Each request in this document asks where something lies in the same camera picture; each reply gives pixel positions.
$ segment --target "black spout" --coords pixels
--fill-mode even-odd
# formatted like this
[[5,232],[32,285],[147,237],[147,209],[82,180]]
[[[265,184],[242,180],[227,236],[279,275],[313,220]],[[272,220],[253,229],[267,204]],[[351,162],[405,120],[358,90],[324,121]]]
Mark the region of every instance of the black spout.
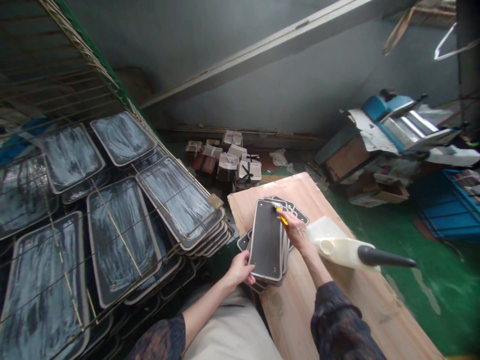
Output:
[[377,250],[376,248],[367,245],[360,245],[357,254],[360,261],[368,266],[385,265],[403,268],[417,267],[417,262],[411,258]]

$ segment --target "beige pants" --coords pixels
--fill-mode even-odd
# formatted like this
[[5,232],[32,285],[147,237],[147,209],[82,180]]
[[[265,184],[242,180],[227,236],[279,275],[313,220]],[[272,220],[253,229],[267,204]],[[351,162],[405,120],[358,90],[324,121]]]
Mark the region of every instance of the beige pants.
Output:
[[[201,290],[190,299],[189,304],[193,304],[208,289]],[[237,287],[193,339],[183,359],[275,360],[281,359],[281,356],[257,309],[245,292]]]

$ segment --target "ceiling beam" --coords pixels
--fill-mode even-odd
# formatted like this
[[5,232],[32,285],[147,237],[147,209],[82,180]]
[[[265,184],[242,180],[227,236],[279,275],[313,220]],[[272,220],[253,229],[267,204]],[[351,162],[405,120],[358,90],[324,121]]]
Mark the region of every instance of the ceiling beam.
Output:
[[177,85],[153,94],[141,104],[141,108],[156,104],[155,110],[165,109],[286,56],[299,53],[356,25],[406,9],[414,2],[415,0],[339,0]]

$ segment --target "wooden table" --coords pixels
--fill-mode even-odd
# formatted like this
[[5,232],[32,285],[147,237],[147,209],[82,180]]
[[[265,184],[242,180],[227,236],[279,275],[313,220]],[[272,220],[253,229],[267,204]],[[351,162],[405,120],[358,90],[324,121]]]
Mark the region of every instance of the wooden table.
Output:
[[[273,195],[295,203],[310,222],[322,216],[330,217],[345,234],[355,238],[306,172],[229,195],[228,202],[240,235],[252,228],[256,201]],[[325,265],[338,286],[360,308],[387,359],[444,358],[383,275],[330,262]],[[310,332],[315,295],[307,266],[300,253],[293,249],[283,285],[270,286],[260,296],[273,342],[285,360],[318,359]]]

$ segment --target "blue plastic crate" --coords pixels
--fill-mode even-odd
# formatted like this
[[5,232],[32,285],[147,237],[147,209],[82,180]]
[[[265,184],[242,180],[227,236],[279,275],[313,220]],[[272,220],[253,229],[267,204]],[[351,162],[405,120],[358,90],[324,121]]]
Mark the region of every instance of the blue plastic crate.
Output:
[[422,177],[409,188],[410,198],[433,236],[480,243],[480,207],[452,178],[456,170]]

